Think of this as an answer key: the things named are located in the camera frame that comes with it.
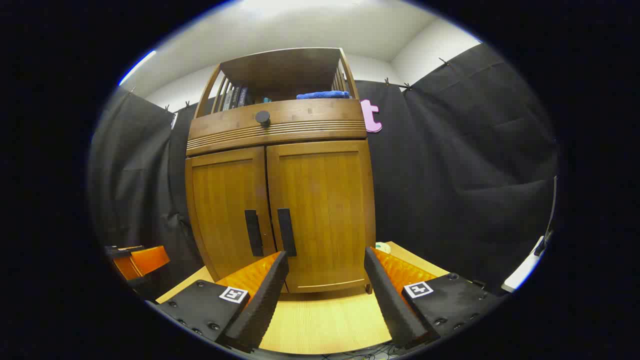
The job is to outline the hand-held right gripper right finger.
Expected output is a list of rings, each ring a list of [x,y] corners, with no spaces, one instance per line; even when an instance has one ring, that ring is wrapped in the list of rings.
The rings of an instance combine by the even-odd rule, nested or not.
[[[364,267],[391,340],[403,349],[455,337],[505,300],[456,273],[434,275],[373,247]]]

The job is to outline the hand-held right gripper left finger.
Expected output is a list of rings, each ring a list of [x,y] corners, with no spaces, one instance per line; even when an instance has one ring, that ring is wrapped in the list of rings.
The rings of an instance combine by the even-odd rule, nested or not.
[[[218,282],[195,280],[152,309],[195,337],[245,353],[259,348],[290,271],[278,251]]]

